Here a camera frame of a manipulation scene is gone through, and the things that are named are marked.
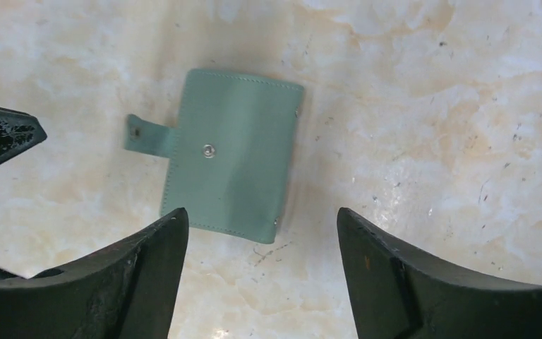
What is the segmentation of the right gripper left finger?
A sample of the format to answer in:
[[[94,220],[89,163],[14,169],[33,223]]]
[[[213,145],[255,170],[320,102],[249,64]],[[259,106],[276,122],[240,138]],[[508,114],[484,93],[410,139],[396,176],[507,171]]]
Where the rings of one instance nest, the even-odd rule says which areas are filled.
[[[31,278],[0,268],[0,338],[166,338],[188,232],[177,208]]]

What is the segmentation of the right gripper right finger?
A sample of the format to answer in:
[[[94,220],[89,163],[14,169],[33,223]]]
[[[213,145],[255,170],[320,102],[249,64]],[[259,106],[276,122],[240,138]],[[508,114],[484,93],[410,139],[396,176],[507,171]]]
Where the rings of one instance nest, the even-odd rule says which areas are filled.
[[[337,214],[360,338],[542,338],[542,286],[458,266],[349,208]]]

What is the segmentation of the green leather card holder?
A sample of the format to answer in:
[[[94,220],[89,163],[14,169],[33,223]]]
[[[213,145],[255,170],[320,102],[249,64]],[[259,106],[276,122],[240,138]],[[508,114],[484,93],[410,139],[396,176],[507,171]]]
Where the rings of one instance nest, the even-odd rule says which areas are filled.
[[[231,71],[188,72],[175,126],[126,117],[127,150],[169,160],[160,214],[260,244],[284,210],[303,86]]]

